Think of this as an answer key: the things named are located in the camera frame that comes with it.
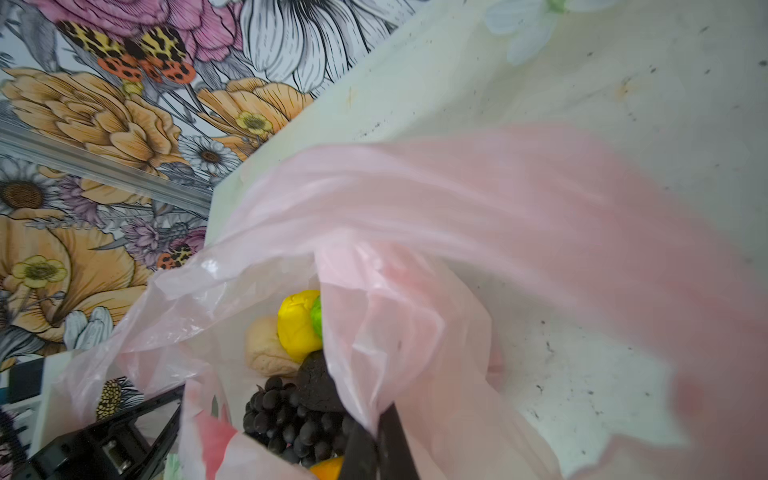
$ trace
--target plastic bag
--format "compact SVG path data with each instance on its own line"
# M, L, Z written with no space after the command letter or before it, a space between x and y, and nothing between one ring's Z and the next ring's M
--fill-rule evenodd
M766 297L670 196L563 127L296 155L252 186L214 245L156 275L58 387L87 424L110 368L148 396L186 380L188 480L311 478L223 421L220 379L253 380L221 339L319 285L345 407L373 430L396 401L422 478L560 478L486 381L492 321L439 257L507 276L677 368L671 406L694 446L615 439L577 476L766 478Z

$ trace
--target butterfly wing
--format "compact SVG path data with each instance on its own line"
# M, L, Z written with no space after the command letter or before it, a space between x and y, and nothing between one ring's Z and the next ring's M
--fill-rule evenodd
M105 71L128 81L141 81L143 78L138 60L106 34L69 21L58 22L56 27L72 43L93 54L99 67Z
M187 49L173 27L154 27L138 42L146 59L168 80L178 84L189 84L197 74L186 62Z

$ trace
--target orange and black butterfly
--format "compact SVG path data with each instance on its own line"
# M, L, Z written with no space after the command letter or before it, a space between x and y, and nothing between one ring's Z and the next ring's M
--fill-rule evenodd
M156 82L162 82L165 77L174 83L189 84L195 77L194 68L185 61L184 42L173 27L153 27L140 39L124 38L121 44L100 31L74 22L59 22L56 26L78 47L95 55L105 71L124 80L141 81L142 70Z

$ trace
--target yellow fruit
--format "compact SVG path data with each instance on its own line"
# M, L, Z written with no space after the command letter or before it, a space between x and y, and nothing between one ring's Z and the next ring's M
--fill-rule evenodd
M320 462L310 468L310 472L315 474L320 480L336 480L341 473L341 465L344 463L344 457L336 457L324 462Z
M319 295L317 290L306 290L289 296L277 312L277 338L294 362L301 363L307 355L323 348L310 315Z

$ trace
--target daisy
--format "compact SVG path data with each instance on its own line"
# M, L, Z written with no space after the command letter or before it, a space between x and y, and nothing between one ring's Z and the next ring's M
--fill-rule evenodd
M205 177L226 177L241 163L231 148L201 135L179 137L179 151L192 168Z
M419 0L245 0L243 52L302 92L336 81L402 25Z
M0 155L0 214L20 208L62 210L56 180L38 172L30 162Z
M558 18L565 12L596 12L620 0L504 0L485 13L488 30L497 35L513 34L507 61L522 65L535 57L552 36Z

